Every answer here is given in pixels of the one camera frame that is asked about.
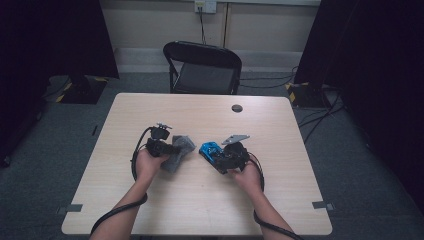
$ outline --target black backdrop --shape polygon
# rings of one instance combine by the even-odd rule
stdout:
[[[0,1],[0,157],[49,78],[70,74],[119,78],[98,0]]]
[[[342,89],[371,149],[424,213],[423,12],[420,0],[322,0],[295,82]]]

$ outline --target black device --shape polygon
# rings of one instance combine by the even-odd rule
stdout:
[[[222,143],[226,145],[224,149],[216,142],[206,142],[200,147],[199,153],[221,174],[226,174],[228,169],[235,168],[243,171],[250,156],[240,141],[248,137],[248,135],[233,135]]]
[[[172,146],[171,144],[165,143],[163,140],[168,139],[169,131],[167,128],[172,129],[171,127],[158,123],[159,127],[151,127],[150,138],[147,139],[146,148],[149,151],[150,155],[153,157],[159,157],[161,154],[178,154],[180,149]]]

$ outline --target black chair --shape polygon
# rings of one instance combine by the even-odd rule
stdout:
[[[169,63],[171,93],[237,94],[242,63],[234,52],[217,46],[175,41],[166,44],[163,53]],[[179,72],[174,62],[183,63]]]

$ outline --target white wall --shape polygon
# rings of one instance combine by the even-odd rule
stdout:
[[[302,5],[218,2],[216,14],[203,15],[206,42],[225,43],[232,50],[302,52],[318,6],[316,0],[281,2],[294,1]],[[101,3],[115,48],[161,49],[174,40],[201,42],[193,1]]]

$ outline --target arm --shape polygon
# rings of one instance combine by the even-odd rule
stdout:
[[[136,163],[137,180],[125,196],[115,205],[114,209],[143,198],[154,176],[159,171],[161,163],[168,157],[154,158],[150,156],[146,149],[140,150]],[[90,239],[129,239],[139,208],[139,206],[134,207],[106,219],[99,225]]]
[[[229,172],[233,175],[234,180],[237,182],[239,187],[249,197],[251,203],[253,204],[253,208],[255,209],[256,214],[260,219],[262,219],[264,222],[293,232],[291,227],[287,224],[283,217],[281,217],[277,210],[275,210],[275,208],[269,202],[268,198],[262,192],[259,173],[254,166],[254,163],[248,162],[243,172],[238,172],[236,170],[230,170]],[[288,236],[262,226],[261,231],[265,240],[292,239]]]

